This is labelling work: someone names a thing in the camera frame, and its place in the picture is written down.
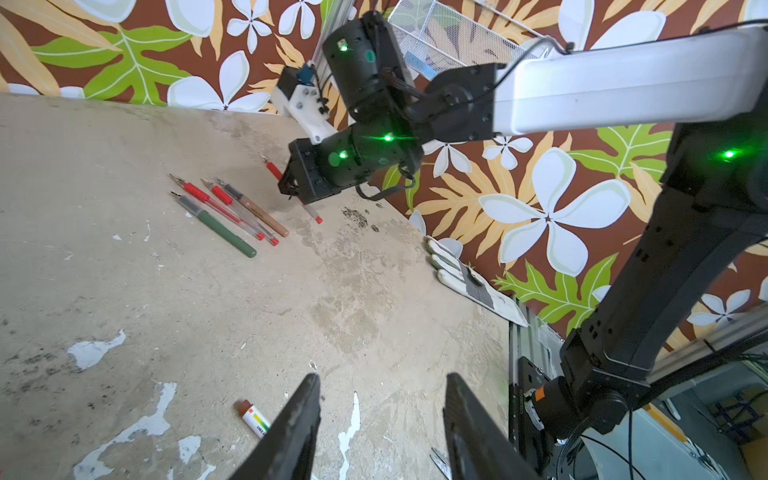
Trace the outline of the clear red-capped pen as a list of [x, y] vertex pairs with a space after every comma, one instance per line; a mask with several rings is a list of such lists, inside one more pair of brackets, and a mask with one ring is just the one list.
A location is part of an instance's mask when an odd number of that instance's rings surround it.
[[221, 200], [230, 210], [232, 210], [240, 219], [243, 227], [248, 227], [252, 234], [259, 240], [266, 240], [271, 245], [277, 246], [279, 241], [272, 235], [243, 205], [236, 201], [219, 185], [213, 181], [202, 178], [202, 183], [208, 188], [215, 197]]

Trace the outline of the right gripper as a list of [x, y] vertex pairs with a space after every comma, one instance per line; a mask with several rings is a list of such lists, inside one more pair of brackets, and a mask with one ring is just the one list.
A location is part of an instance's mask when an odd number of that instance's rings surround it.
[[[308, 138], [289, 144], [290, 158], [279, 191], [311, 204], [353, 188], [369, 201], [379, 201], [415, 187], [415, 174], [424, 156], [422, 145], [411, 137], [392, 132], [366, 135], [360, 129], [347, 128], [318, 145]], [[375, 173], [390, 167], [405, 179], [404, 184], [386, 187], [376, 194], [366, 194], [362, 185]]]

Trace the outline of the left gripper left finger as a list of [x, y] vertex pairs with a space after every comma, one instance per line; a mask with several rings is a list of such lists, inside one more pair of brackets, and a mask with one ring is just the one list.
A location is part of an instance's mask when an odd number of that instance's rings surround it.
[[321, 381], [309, 373], [230, 479], [301, 479], [313, 474], [321, 423]]

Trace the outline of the white brown-capped marker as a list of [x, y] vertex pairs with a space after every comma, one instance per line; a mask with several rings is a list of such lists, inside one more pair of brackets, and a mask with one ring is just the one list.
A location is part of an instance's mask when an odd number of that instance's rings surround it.
[[238, 415], [262, 439], [270, 428], [267, 418], [248, 400], [242, 400], [236, 407]]

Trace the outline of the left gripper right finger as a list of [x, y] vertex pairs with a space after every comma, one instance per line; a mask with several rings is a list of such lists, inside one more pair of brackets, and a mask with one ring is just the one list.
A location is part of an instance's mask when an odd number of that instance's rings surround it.
[[458, 373], [447, 375], [443, 420], [452, 479], [539, 479]]

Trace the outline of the brown gold pen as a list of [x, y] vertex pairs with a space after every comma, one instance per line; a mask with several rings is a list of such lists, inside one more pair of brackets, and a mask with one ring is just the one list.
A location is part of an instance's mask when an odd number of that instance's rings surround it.
[[216, 178], [215, 181], [233, 199], [237, 200], [245, 209], [247, 209], [256, 218], [261, 220], [274, 232], [276, 232], [282, 237], [287, 237], [289, 235], [289, 231], [286, 227], [284, 227], [280, 222], [278, 222], [275, 218], [273, 218], [266, 210], [264, 210], [259, 205], [257, 205], [248, 196], [246, 196], [245, 194], [237, 190], [234, 186], [232, 186], [230, 183], [225, 182], [224, 180]]

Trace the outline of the dark green pen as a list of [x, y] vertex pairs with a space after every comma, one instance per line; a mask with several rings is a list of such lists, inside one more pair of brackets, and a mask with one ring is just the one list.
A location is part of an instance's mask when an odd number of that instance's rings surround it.
[[191, 198], [176, 192], [170, 192], [170, 195], [193, 217], [206, 225], [209, 229], [219, 235], [222, 239], [235, 247], [238, 251], [248, 258], [255, 258], [257, 251], [245, 240], [230, 231], [207, 210], [196, 204]]

